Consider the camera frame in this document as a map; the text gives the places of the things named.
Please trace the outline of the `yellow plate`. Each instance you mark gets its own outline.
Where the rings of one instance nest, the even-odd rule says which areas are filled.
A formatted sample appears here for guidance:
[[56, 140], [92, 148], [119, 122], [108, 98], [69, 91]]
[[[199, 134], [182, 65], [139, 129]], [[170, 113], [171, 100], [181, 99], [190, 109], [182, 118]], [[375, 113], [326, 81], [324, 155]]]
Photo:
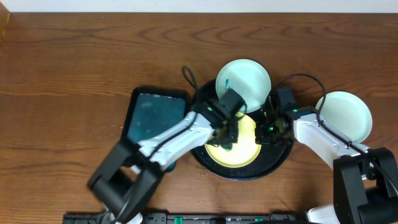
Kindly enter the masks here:
[[218, 164], [229, 168], [248, 165], [259, 155], [261, 150], [261, 145], [256, 144], [255, 141], [255, 121], [240, 112], [237, 113], [237, 116], [243, 117], [238, 121], [237, 143], [232, 143], [229, 148], [205, 144], [209, 156]]

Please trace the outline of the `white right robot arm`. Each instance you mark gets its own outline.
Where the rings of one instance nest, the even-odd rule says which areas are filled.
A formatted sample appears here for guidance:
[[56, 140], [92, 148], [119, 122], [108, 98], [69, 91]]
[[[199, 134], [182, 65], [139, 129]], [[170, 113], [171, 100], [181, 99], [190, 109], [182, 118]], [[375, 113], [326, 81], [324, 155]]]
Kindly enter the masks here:
[[397, 164], [390, 150], [353, 141], [312, 107], [279, 106], [256, 124], [255, 133], [261, 144], [297, 141], [332, 169], [333, 203], [309, 210], [311, 222], [397, 222]]

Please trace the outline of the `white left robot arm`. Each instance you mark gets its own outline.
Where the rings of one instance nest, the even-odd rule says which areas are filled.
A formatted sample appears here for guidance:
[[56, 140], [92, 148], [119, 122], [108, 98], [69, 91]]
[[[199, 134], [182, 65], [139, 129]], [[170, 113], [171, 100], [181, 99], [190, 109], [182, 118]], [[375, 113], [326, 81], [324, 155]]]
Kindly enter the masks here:
[[121, 139], [89, 178], [88, 188], [113, 215], [112, 223], [130, 223], [148, 204], [166, 168], [236, 124], [243, 100], [194, 104], [175, 126], [137, 143]]

